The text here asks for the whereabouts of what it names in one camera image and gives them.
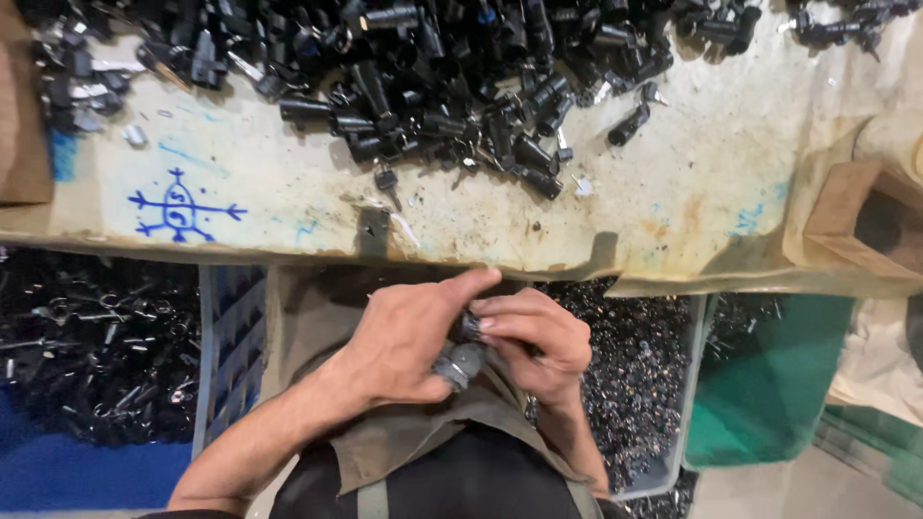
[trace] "metal pin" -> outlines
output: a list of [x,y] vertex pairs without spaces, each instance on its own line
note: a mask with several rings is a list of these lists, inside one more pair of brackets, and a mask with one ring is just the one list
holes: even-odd
[[559,127],[557,129],[557,148],[559,150],[564,150],[567,147],[568,147],[568,142],[564,140],[564,130]]
[[111,344],[113,342],[113,337],[115,337],[115,330],[118,329],[118,323],[113,322],[109,324],[109,329],[106,330],[106,340],[105,344]]
[[780,25],[779,27],[776,27],[776,28],[775,28],[775,31],[781,34],[781,33],[785,32],[785,31],[787,31],[787,30],[792,30],[792,29],[796,28],[797,26],[798,26],[797,20],[794,19],[794,18],[792,18],[792,19],[788,20],[786,23]]
[[599,90],[596,91],[596,95],[593,96],[593,104],[601,103],[611,90],[612,84],[608,81],[603,81],[603,85],[599,87]]

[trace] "metal parts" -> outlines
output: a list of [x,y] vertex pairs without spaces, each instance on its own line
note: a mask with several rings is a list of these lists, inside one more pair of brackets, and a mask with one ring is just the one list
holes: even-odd
[[0,269],[0,385],[18,411],[96,445],[192,440],[195,265],[18,248]]

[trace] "blue marker drawing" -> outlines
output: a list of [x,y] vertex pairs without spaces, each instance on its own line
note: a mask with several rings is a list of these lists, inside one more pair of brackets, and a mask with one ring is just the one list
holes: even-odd
[[318,219],[315,218],[310,225],[305,226],[304,222],[298,223],[298,232],[294,235],[294,242],[297,245],[298,241],[301,240],[301,235],[310,235],[314,232],[314,228],[318,226]]
[[729,236],[741,236],[741,235],[750,235],[756,231],[757,227],[757,218],[762,214],[762,203],[756,204],[756,209],[753,211],[747,211],[746,209],[740,210],[737,214],[737,225],[734,226],[736,230],[727,231]]
[[179,168],[174,168],[170,170],[170,175],[175,175],[176,180],[168,186],[163,193],[163,202],[148,201],[140,191],[135,191],[136,196],[128,197],[128,201],[137,203],[138,209],[143,209],[145,207],[163,208],[163,221],[161,223],[146,225],[142,222],[139,224],[140,227],[135,229],[135,231],[143,233],[145,236],[150,236],[150,231],[168,227],[175,231],[173,241],[177,243],[186,241],[184,233],[187,231],[199,233],[205,238],[205,241],[215,241],[214,236],[202,231],[196,226],[197,211],[223,212],[231,218],[234,218],[237,222],[240,222],[240,217],[237,215],[246,212],[246,209],[237,209],[237,204],[231,204],[231,207],[227,209],[197,205],[196,202],[192,200],[192,193],[190,193],[189,189],[186,189],[186,186],[180,181],[180,176],[184,175],[184,173],[180,171]]

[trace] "cardboard box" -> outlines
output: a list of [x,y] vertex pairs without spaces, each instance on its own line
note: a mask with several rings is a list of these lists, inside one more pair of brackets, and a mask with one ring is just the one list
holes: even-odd
[[0,203],[47,202],[54,193],[31,40],[13,0],[0,0]]
[[836,164],[804,235],[875,274],[923,279],[923,187],[885,161]]

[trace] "table surface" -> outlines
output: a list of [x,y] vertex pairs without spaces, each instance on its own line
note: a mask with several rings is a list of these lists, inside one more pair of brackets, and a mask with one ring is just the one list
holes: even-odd
[[[54,202],[1,210],[0,238],[173,260],[486,263],[536,278],[621,273],[674,283],[733,274],[766,261],[765,248],[719,259],[781,229],[808,143],[829,145],[830,128],[884,109],[907,82],[905,49],[920,33],[919,17],[896,20],[878,65],[854,44],[813,53],[776,32],[785,20],[767,11],[749,51],[724,59],[673,35],[676,64],[657,79],[670,105],[652,105],[623,148],[605,135],[638,92],[572,110],[564,129],[576,157],[557,200],[494,173],[401,164],[403,211],[390,218],[373,214],[391,202],[342,139],[296,133],[244,77],[190,95],[141,74],[102,132],[52,135]],[[127,59],[138,41],[123,36],[93,52]],[[870,101],[842,103],[866,88]],[[122,137],[129,124],[147,134],[144,148]],[[578,194],[580,179],[591,194]],[[172,200],[188,207],[162,207]]]

